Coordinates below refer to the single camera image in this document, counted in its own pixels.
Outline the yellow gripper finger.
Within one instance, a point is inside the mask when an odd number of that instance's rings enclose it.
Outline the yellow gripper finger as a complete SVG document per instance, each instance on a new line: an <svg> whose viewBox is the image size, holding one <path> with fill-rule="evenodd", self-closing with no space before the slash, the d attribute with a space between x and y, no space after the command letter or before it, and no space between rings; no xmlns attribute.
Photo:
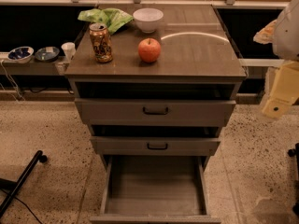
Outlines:
<svg viewBox="0 0 299 224"><path fill-rule="evenodd" d="M262 30L260 30L254 37L253 41L259 44L269 44L273 41L273 34L277 21L269 22Z"/></svg>
<svg viewBox="0 0 299 224"><path fill-rule="evenodd" d="M299 99L299 62L287 61L275 70L275 76L262 108L270 119L279 119Z"/></svg>

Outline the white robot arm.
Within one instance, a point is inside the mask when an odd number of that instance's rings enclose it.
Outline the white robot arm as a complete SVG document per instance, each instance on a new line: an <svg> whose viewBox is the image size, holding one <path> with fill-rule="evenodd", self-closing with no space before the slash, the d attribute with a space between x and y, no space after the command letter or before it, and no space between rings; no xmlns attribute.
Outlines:
<svg viewBox="0 0 299 224"><path fill-rule="evenodd" d="M279 119L299 99L299 0L291 0L253 40L271 43L274 54L284 60L262 108L268 118Z"/></svg>

